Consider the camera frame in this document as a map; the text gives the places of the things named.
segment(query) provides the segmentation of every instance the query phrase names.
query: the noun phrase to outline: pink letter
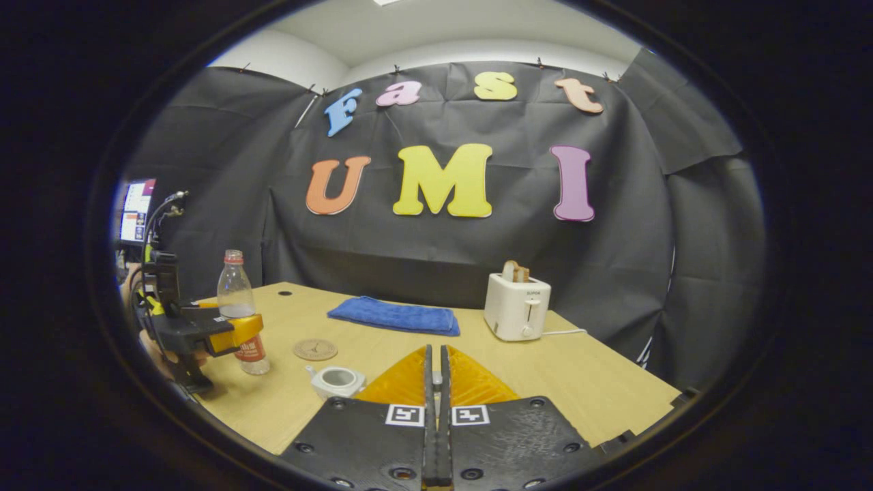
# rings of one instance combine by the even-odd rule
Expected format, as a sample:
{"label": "pink letter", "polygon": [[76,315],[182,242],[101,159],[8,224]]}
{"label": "pink letter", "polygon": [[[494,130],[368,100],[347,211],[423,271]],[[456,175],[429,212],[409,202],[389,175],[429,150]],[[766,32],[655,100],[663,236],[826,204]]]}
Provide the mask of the pink letter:
{"label": "pink letter", "polygon": [[398,106],[408,106],[419,99],[418,91],[421,88],[422,84],[413,80],[388,86],[385,89],[385,93],[376,99],[376,106],[388,107],[395,104]]}
{"label": "pink letter", "polygon": [[555,145],[549,151],[558,157],[560,169],[560,202],[554,207],[554,216],[559,220],[590,222],[595,218],[595,209],[588,204],[585,164],[591,155],[567,145]]}

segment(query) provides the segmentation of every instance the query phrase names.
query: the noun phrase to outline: yellow letter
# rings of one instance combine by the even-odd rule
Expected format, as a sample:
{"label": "yellow letter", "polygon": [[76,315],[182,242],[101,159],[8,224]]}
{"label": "yellow letter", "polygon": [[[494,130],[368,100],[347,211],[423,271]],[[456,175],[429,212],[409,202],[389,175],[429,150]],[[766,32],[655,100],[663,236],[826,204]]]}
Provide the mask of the yellow letter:
{"label": "yellow letter", "polygon": [[482,72],[475,78],[477,87],[473,89],[479,99],[509,100],[519,95],[512,84],[515,79],[506,72]]}
{"label": "yellow letter", "polygon": [[407,147],[397,155],[403,160],[400,201],[394,203],[397,215],[422,212],[424,205],[418,201],[419,186],[434,215],[442,210],[452,188],[455,188],[455,198],[448,206],[450,215],[471,218],[491,215],[491,205],[485,201],[485,162],[491,156],[488,145],[461,145],[445,169],[440,167],[433,152],[423,145]]}

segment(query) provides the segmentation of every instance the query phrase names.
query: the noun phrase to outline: plastic bottle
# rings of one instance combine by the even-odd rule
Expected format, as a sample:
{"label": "plastic bottle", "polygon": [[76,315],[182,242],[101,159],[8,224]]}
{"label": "plastic bottle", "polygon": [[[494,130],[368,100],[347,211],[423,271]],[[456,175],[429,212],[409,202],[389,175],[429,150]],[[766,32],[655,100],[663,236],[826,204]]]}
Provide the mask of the plastic bottle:
{"label": "plastic bottle", "polygon": [[[255,296],[243,269],[243,253],[234,249],[224,252],[224,270],[218,279],[218,312],[227,318],[248,317],[255,314]],[[261,335],[240,345],[234,353],[243,371],[263,375],[270,371]]]}

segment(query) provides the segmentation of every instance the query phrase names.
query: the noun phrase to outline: white wall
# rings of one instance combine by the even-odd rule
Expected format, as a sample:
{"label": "white wall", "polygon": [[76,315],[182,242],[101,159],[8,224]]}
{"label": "white wall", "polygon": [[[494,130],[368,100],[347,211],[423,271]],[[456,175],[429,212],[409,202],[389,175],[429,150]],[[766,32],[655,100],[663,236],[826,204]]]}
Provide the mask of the white wall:
{"label": "white wall", "polygon": [[535,41],[516,39],[452,41],[395,52],[370,60],[349,70],[342,78],[341,85],[391,73],[394,71],[394,65],[400,66],[402,70],[451,61],[499,60],[536,63],[537,57],[542,59],[543,65],[560,66],[595,75],[606,72],[613,80],[624,73],[632,61],[632,59],[607,58],[578,48]]}
{"label": "white wall", "polygon": [[478,39],[438,43],[395,52],[362,65],[349,68],[336,57],[283,32],[263,30],[230,48],[225,54],[210,63],[210,66],[230,66],[269,73],[298,85],[315,90],[329,90],[401,69],[434,65],[452,61],[518,61],[536,63],[542,58],[544,65],[561,66],[580,72],[601,75],[611,79],[624,73],[631,60],[608,58],[569,46],[552,45],[516,39]]}
{"label": "white wall", "polygon": [[262,30],[230,48],[210,66],[230,66],[269,73],[321,92],[344,85],[348,66],[312,43],[278,31]]}

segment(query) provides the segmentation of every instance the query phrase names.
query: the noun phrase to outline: wooden table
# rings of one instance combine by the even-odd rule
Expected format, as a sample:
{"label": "wooden table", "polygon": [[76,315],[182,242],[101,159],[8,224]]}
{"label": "wooden table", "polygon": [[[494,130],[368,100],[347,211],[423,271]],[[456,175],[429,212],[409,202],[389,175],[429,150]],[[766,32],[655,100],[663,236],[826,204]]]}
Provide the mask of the wooden table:
{"label": "wooden table", "polygon": [[[290,291],[290,296],[278,292]],[[592,446],[630,429],[639,434],[672,409],[679,391],[588,334],[548,335],[530,342],[504,342],[488,329],[482,310],[455,308],[461,335],[412,334],[372,328],[327,317],[349,295],[292,283],[255,288],[255,304],[264,317],[261,339],[272,369],[248,375],[234,356],[210,359],[203,374],[216,388],[197,396],[209,412],[265,450],[279,454],[306,426],[323,402],[305,368],[338,365],[358,370],[370,382],[391,365],[426,344],[449,344],[472,356],[520,397],[550,398]],[[545,331],[575,326],[549,311]],[[296,342],[320,337],[339,353],[323,362],[293,354]]]}

